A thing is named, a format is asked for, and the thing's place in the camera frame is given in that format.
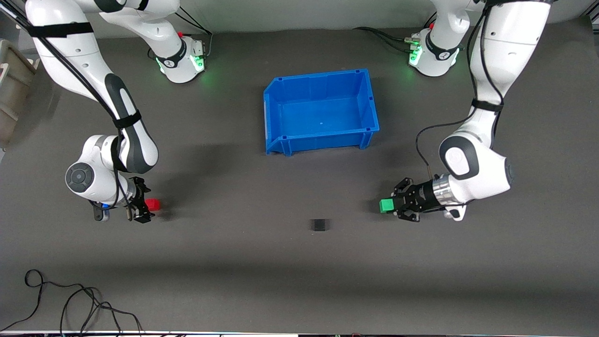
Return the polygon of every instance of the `cable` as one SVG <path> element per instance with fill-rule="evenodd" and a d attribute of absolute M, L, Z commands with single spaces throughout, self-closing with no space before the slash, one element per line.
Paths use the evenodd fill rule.
<path fill-rule="evenodd" d="M 179 18 L 181 18 L 183 21 L 187 22 L 188 24 L 190 24 L 190 25 L 192 25 L 192 26 L 194 26 L 194 27 L 196 27 L 196 28 L 198 28 L 198 29 L 201 29 L 201 30 L 203 30 L 203 31 L 204 31 L 206 34 L 208 34 L 208 32 L 207 32 L 206 30 L 204 30 L 203 28 L 200 28 L 198 25 L 196 25 L 195 23 L 193 23 L 193 22 L 189 21 L 188 19 L 185 19 L 183 16 L 181 16 L 181 14 L 179 14 L 179 13 L 175 13 L 175 15 L 176 15 L 176 16 L 178 16 Z"/>
<path fill-rule="evenodd" d="M 147 53 L 146 53 L 146 56 L 147 56 L 149 59 L 151 59 L 151 60 L 154 60 L 154 59 L 155 59 L 155 57 L 156 57 L 156 54 L 154 54 L 154 56 L 150 56 L 150 52 L 153 52 L 153 51 L 152 51 L 152 48 L 148 48 L 148 51 L 147 51 Z"/>
<path fill-rule="evenodd" d="M 205 57 L 210 56 L 210 53 L 212 52 L 212 38 L 214 38 L 214 34 L 210 34 L 210 42 L 208 43 L 208 52 L 206 53 Z"/>
<path fill-rule="evenodd" d="M 23 15 L 23 13 L 20 11 L 19 8 L 15 8 L 15 6 L 8 2 L 8 1 L 0 1 L 0 4 L 2 4 L 2 7 L 5 11 L 9 11 L 10 13 L 9 16 L 11 16 L 23 29 L 25 29 L 27 32 L 29 32 L 31 30 L 31 23 L 29 22 L 29 20 L 27 19 L 27 17 L 25 17 Z M 67 58 L 61 54 L 60 51 L 58 51 L 58 49 L 55 48 L 55 46 L 50 43 L 48 41 L 47 38 L 45 37 L 38 37 L 39 41 L 44 45 L 44 47 L 46 47 L 46 49 L 48 49 L 48 51 L 50 51 L 50 53 L 69 71 L 71 72 L 71 74 L 73 74 L 73 76 L 79 81 L 81 82 L 81 84 L 89 91 L 89 93 L 96 99 L 96 101 L 100 104 L 100 106 L 102 106 L 102 108 L 104 108 L 104 110 L 106 110 L 108 112 L 108 114 L 110 115 L 110 117 L 113 120 L 116 120 L 116 117 L 113 115 L 113 111 L 112 109 L 110 109 L 110 107 L 108 106 L 108 104 L 106 103 L 106 101 L 103 99 L 103 97 L 100 95 L 100 93 L 92 86 L 91 83 L 89 83 L 89 81 L 85 78 L 84 75 L 82 75 L 81 72 L 79 72 L 79 70 L 72 64 L 70 63 L 69 60 L 67 60 Z M 119 144 L 117 145 L 117 153 L 120 153 L 120 146 L 121 146 L 121 142 L 122 142 L 122 133 L 121 130 L 118 129 L 119 131 Z M 95 206 L 96 208 L 100 208 L 102 210 L 110 210 L 110 209 L 114 209 L 116 208 L 116 204 L 119 198 L 119 189 L 121 191 L 123 191 L 123 186 L 121 186 L 120 181 L 119 181 L 119 177 L 117 174 L 117 170 L 116 168 L 114 169 L 114 180 L 116 182 L 116 199 L 114 204 L 112 204 L 110 207 L 108 208 L 101 208 L 98 207 L 97 205 L 92 203 L 92 206 Z M 127 200 L 127 196 L 125 193 L 123 193 L 123 196 L 125 198 L 125 203 L 127 204 L 127 207 L 130 207 L 129 204 L 129 200 Z"/>
<path fill-rule="evenodd" d="M 376 35 L 376 36 L 377 36 L 379 39 L 383 40 L 383 42 L 385 42 L 385 43 L 386 43 L 388 46 L 390 46 L 391 48 L 393 48 L 393 49 L 395 49 L 395 50 L 398 50 L 398 51 L 400 51 L 400 52 L 407 53 L 407 54 L 409 54 L 409 53 L 411 53 L 411 52 L 412 52 L 412 51 L 411 51 L 411 50 L 409 50 L 409 49 L 403 49 L 403 48 L 399 48 L 399 47 L 397 47 L 396 45 L 392 44 L 390 41 L 386 40 L 385 38 L 388 38 L 388 39 L 390 39 L 390 40 L 392 40 L 392 41 L 397 41 L 397 42 L 399 42 L 399 41 L 403 42 L 403 41 L 404 41 L 403 39 L 400 39 L 400 38 L 397 38 L 397 37 L 391 36 L 391 35 L 389 35 L 389 34 L 387 34 L 387 33 L 383 32 L 383 31 L 380 31 L 380 30 L 378 30 L 378 29 L 375 29 L 375 28 L 370 28 L 370 27 L 356 27 L 356 28 L 354 28 L 354 29 L 357 29 L 357 30 L 360 30 L 360 31 L 368 31 L 368 32 L 371 32 L 371 33 L 373 33 L 374 35 Z"/>
<path fill-rule="evenodd" d="M 435 208 L 435 209 L 427 209 L 427 210 L 423 210 L 421 213 L 433 213 L 433 212 L 439 212 L 441 210 L 445 210 L 445 207 L 455 207 L 455 206 L 468 206 L 469 204 L 472 203 L 472 201 L 474 201 L 475 199 L 472 199 L 470 201 L 467 201 L 465 203 L 461 203 L 461 204 L 445 204 L 443 205 L 443 207 L 439 207 L 439 208 Z"/>
<path fill-rule="evenodd" d="M 31 284 L 29 282 L 29 277 L 31 275 L 31 273 L 36 273 L 39 277 L 40 277 L 40 283 L 39 284 Z M 87 324 L 89 323 L 89 321 L 92 319 L 92 317 L 96 314 L 98 309 L 105 309 L 105 310 L 109 310 L 113 316 L 113 320 L 114 320 L 114 325 L 117 327 L 118 331 L 120 333 L 123 332 L 123 329 L 121 328 L 119 321 L 116 318 L 116 314 L 123 314 L 123 315 L 130 315 L 134 318 L 135 320 L 135 324 L 137 325 L 137 329 L 139 331 L 139 333 L 141 334 L 141 331 L 143 330 L 143 328 L 141 327 L 141 323 L 139 321 L 139 319 L 137 318 L 137 316 L 135 314 L 132 314 L 130 312 L 126 312 L 126 311 L 122 311 L 122 310 L 118 310 L 118 309 L 114 309 L 112 307 L 112 305 L 107 302 L 107 301 L 103 301 L 100 302 L 98 300 L 98 296 L 96 296 L 96 294 L 94 293 L 94 291 L 97 291 L 99 293 L 99 290 L 95 287 L 85 287 L 83 284 L 81 283 L 73 283 L 73 284 L 69 284 L 69 285 L 62 285 L 62 284 L 58 284 L 52 281 L 45 281 L 44 280 L 44 275 L 37 269 L 30 269 L 25 273 L 25 285 L 29 288 L 40 288 L 39 292 L 38 292 L 38 297 L 37 297 L 37 302 L 35 304 L 35 308 L 34 310 L 31 312 L 31 314 L 29 314 L 29 316 L 27 316 L 26 318 L 22 319 L 22 320 L 18 320 L 16 322 L 13 322 L 11 324 L 9 324 L 7 327 L 5 327 L 4 329 L 0 330 L 1 331 L 5 331 L 11 327 L 13 327 L 15 324 L 24 322 L 28 319 L 30 319 L 31 317 L 33 317 L 35 315 L 35 313 L 37 312 L 38 308 L 40 307 L 40 302 L 41 302 L 41 294 L 44 290 L 44 286 L 50 284 L 50 285 L 54 285 L 55 287 L 59 287 L 59 288 L 70 288 L 70 287 L 79 287 L 78 290 L 76 290 L 75 292 L 73 292 L 73 294 L 71 294 L 69 296 L 69 298 L 67 299 L 65 305 L 62 308 L 62 314 L 60 315 L 60 335 L 63 336 L 62 333 L 62 325 L 63 325 L 63 321 L 64 321 L 64 316 L 66 314 L 66 309 L 67 306 L 69 304 L 69 302 L 71 301 L 71 299 L 83 292 L 84 294 L 86 294 L 91 300 L 92 300 L 92 306 L 90 307 L 90 311 L 87 315 L 87 318 L 85 320 L 85 322 L 83 323 L 83 325 L 81 326 L 81 330 L 80 330 L 80 336 L 83 336 L 83 331 L 85 330 L 85 328 L 87 327 Z"/>
<path fill-rule="evenodd" d="M 433 20 L 433 21 L 431 21 L 431 19 L 432 19 L 432 18 L 433 18 L 435 15 L 437 15 L 437 11 L 435 11 L 435 13 L 433 13 L 433 14 L 431 15 L 431 17 L 429 17 L 429 18 L 428 18 L 428 20 L 426 20 L 426 22 L 424 23 L 424 25 L 422 26 L 422 28 L 428 28 L 428 27 L 431 25 L 431 23 L 435 22 L 435 20 L 436 20 L 436 19 L 435 19 L 435 20 Z"/>
<path fill-rule="evenodd" d="M 190 18 L 190 19 L 192 19 L 192 20 L 193 20 L 193 22 L 195 22 L 195 23 L 197 24 L 197 27 L 198 27 L 199 29 L 202 29 L 202 30 L 203 30 L 204 32 L 206 32 L 206 34 L 208 34 L 208 35 L 212 35 L 212 32 L 211 32 L 211 31 L 209 31 L 208 29 L 205 29 L 205 28 L 204 28 L 202 25 L 200 25 L 200 24 L 199 24 L 199 22 L 198 22 L 196 19 L 194 19 L 194 18 L 193 18 L 193 16 L 191 16 L 191 14 L 189 14 L 189 13 L 188 13 L 188 12 L 185 10 L 185 8 L 183 8 L 182 6 L 179 6 L 179 8 L 181 8 L 181 10 L 182 10 L 182 11 L 183 11 L 185 14 L 187 14 L 187 16 L 189 16 L 189 18 Z"/>
<path fill-rule="evenodd" d="M 492 8 L 493 8 L 493 6 L 488 7 L 488 9 L 486 10 L 486 13 L 485 13 L 486 17 L 489 17 Z M 497 95 L 499 95 L 499 101 L 500 101 L 499 104 L 501 106 L 503 106 L 503 104 L 504 104 L 503 95 L 501 94 L 501 91 L 499 91 L 499 89 L 497 89 L 497 86 L 491 79 L 491 75 L 489 74 L 489 70 L 487 69 L 486 62 L 485 62 L 485 32 L 486 32 L 486 26 L 487 26 L 488 21 L 489 20 L 485 19 L 485 22 L 483 23 L 483 28 L 481 29 L 481 32 L 480 32 L 480 63 L 482 64 L 483 71 L 485 72 L 487 81 L 489 81 L 489 84 L 491 84 L 491 86 L 493 87 L 493 90 L 495 90 Z M 497 133 L 497 124 L 499 124 L 500 117 L 501 117 L 501 110 L 497 112 L 497 117 L 495 117 L 495 122 L 493 125 L 493 136 L 494 137 L 495 137 L 495 134 Z"/>
<path fill-rule="evenodd" d="M 372 28 L 372 27 L 363 27 L 363 26 L 356 27 L 354 29 L 357 29 L 357 30 L 360 30 L 360 31 L 368 31 L 368 32 L 372 32 L 374 34 L 380 34 L 380 35 L 382 35 L 382 36 L 384 36 L 384 37 L 386 37 L 386 38 L 388 38 L 390 40 L 394 40 L 394 41 L 397 41 L 397 42 L 404 42 L 404 39 L 395 37 L 395 36 L 393 36 L 391 34 L 387 34 L 387 33 L 383 32 L 383 31 L 381 31 L 380 29 L 376 29 L 376 28 Z"/>
<path fill-rule="evenodd" d="M 471 46 L 472 37 L 474 36 L 474 33 L 476 32 L 477 28 L 480 26 L 481 21 L 487 15 L 487 13 L 488 13 L 488 11 L 487 11 L 487 9 L 485 9 L 483 11 L 483 14 L 480 16 L 478 22 L 476 22 L 476 25 L 474 26 L 474 28 L 470 32 L 470 36 L 468 37 L 468 44 L 466 45 L 466 60 L 468 62 L 468 70 L 470 72 L 470 80 L 472 81 L 472 86 L 474 87 L 474 99 L 477 98 L 477 94 L 476 94 L 476 81 L 474 79 L 474 74 L 472 73 L 472 69 L 470 68 L 470 62 L 471 62 L 471 56 L 470 56 L 471 50 L 470 50 L 470 46 Z M 472 117 L 472 115 L 474 114 L 474 112 L 476 112 L 476 108 L 474 108 L 472 110 L 472 112 L 466 118 L 464 118 L 464 119 L 460 119 L 459 121 L 452 122 L 452 123 L 430 125 L 430 126 L 424 128 L 424 129 L 420 130 L 420 132 L 418 132 L 418 134 L 416 135 L 416 141 L 415 141 L 415 143 L 416 143 L 416 152 L 418 152 L 418 155 L 420 156 L 420 158 L 422 159 L 422 161 L 426 165 L 426 171 L 428 172 L 428 177 L 431 180 L 432 180 L 431 166 L 428 163 L 428 161 L 426 160 L 426 158 L 424 158 L 424 156 L 422 155 L 422 152 L 420 152 L 420 148 L 418 146 L 418 140 L 420 138 L 420 135 L 424 131 L 426 131 L 426 130 L 430 130 L 430 129 L 434 129 L 434 128 L 441 128 L 441 127 L 449 127 L 451 125 L 456 125 L 456 124 L 464 123 L 465 121 L 469 120 Z"/>

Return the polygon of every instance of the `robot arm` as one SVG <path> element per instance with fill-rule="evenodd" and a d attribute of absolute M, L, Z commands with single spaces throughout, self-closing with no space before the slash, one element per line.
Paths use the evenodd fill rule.
<path fill-rule="evenodd" d="M 159 11 L 160 8 L 157 7 L 164 7 L 164 3 L 170 6 L 167 5 L 168 10 L 159 14 L 124 8 L 125 5 L 140 8 L 145 4 L 146 7 Z M 85 13 L 109 11 L 106 16 L 113 22 L 122 18 L 122 26 L 137 27 L 137 30 L 132 30 L 139 34 L 145 33 L 142 37 L 155 49 L 157 55 L 164 55 L 167 77 L 174 82 L 186 82 L 201 71 L 197 69 L 194 55 L 191 54 L 196 50 L 187 47 L 188 44 L 193 45 L 194 41 L 179 38 L 173 27 L 158 17 L 161 14 L 166 16 L 178 7 L 178 1 L 126 3 L 124 0 L 29 0 L 26 3 L 28 19 L 34 27 L 32 37 L 50 77 L 69 91 L 101 100 L 119 129 L 119 136 L 97 135 L 87 140 L 81 157 L 67 170 L 67 186 L 75 194 L 95 204 L 96 208 L 102 205 L 126 206 L 130 218 L 139 222 L 150 221 L 153 216 L 144 203 L 144 193 L 150 190 L 146 188 L 143 179 L 126 179 L 119 171 L 149 171 L 158 161 L 158 149 L 125 84 L 112 73 L 100 55 Z M 145 22 L 149 19 L 152 19 L 151 23 Z M 40 37 L 46 37 L 64 55 L 90 83 L 99 98 L 55 57 Z M 96 219 L 106 220 L 104 214 L 105 212 L 100 211 L 98 216 L 96 212 Z"/>
<path fill-rule="evenodd" d="M 434 25 L 424 27 L 406 39 L 413 43 L 409 65 L 426 76 L 441 76 L 455 64 L 459 44 L 470 28 L 466 11 L 481 11 L 475 0 L 431 0 L 437 10 Z"/>
<path fill-rule="evenodd" d="M 550 3 L 487 1 L 485 23 L 472 51 L 470 70 L 476 97 L 470 117 L 439 148 L 450 174 L 420 185 L 406 178 L 395 187 L 391 199 L 381 201 L 381 212 L 419 221 L 421 212 L 443 210 L 446 218 L 460 221 L 467 203 L 510 189 L 511 166 L 492 150 L 495 127 L 503 96 L 526 66 L 543 32 Z"/>

